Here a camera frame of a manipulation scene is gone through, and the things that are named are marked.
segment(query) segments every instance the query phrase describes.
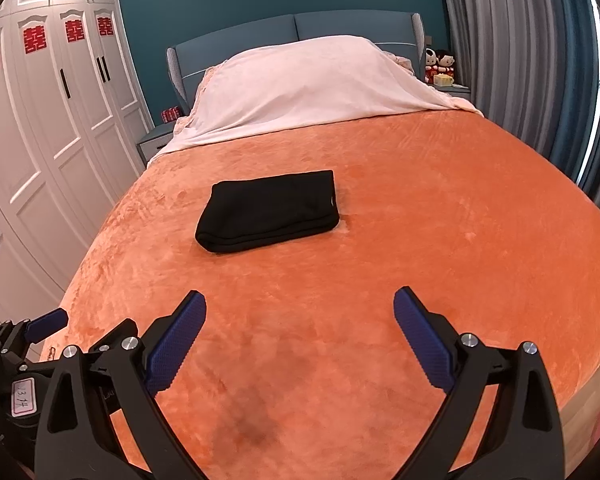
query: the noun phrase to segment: yellow object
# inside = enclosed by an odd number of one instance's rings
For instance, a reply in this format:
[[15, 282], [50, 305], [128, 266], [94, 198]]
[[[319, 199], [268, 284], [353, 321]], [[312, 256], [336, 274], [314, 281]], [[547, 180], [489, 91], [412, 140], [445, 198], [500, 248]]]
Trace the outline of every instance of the yellow object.
[[433, 84], [436, 86], [451, 86], [454, 79], [446, 74], [436, 74], [433, 76]]

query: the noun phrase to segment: red paper cutout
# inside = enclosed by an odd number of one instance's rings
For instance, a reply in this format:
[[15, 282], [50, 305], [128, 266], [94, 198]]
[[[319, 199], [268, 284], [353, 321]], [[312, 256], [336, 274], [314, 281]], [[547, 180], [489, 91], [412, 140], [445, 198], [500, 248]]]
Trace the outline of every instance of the red paper cutout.
[[69, 43], [84, 39], [82, 20], [67, 20], [64, 22], [64, 29], [66, 30], [66, 40]]
[[98, 18], [98, 31], [101, 36], [113, 36], [113, 23], [111, 18]]
[[31, 54], [41, 48], [46, 48], [45, 27], [43, 25], [25, 28], [22, 35], [24, 37], [25, 54]]

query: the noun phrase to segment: orange blanket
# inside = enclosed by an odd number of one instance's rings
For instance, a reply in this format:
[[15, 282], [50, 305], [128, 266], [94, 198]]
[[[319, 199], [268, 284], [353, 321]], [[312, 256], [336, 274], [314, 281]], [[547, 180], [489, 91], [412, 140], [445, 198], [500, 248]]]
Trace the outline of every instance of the orange blanket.
[[[333, 231], [222, 256], [195, 242], [213, 183], [323, 169], [342, 216]], [[86, 349], [125, 317], [142, 333], [197, 289], [206, 324], [157, 400], [209, 478], [386, 480], [443, 399], [394, 320], [403, 285], [458, 332], [536, 342], [561, 406], [600, 363], [600, 211], [523, 143], [459, 111], [161, 157], [103, 225], [62, 302], [70, 326], [47, 347]]]

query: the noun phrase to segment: white wardrobe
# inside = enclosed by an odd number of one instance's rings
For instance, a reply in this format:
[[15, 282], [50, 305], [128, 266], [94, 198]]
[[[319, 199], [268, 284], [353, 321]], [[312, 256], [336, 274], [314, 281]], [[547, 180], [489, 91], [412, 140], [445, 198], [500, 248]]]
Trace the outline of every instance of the white wardrobe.
[[58, 306], [152, 127], [117, 0], [4, 1], [0, 322]]

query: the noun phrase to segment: bedside table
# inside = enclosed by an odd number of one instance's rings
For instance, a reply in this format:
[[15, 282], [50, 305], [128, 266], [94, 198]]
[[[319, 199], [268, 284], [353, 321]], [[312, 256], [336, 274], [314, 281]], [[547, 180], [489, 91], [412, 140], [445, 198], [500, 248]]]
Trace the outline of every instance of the bedside table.
[[173, 139], [173, 129], [175, 125], [176, 121], [160, 124], [138, 141], [136, 146], [138, 147], [138, 153], [140, 153], [140, 158], [142, 158], [145, 166], [148, 161], [151, 160], [152, 156], [163, 149], [167, 143]]
[[456, 86], [436, 86], [433, 83], [427, 83], [429, 86], [433, 86], [436, 90], [440, 90], [445, 94], [449, 94], [452, 97], [461, 97], [467, 101], [472, 101], [471, 89], [467, 87], [456, 87]]

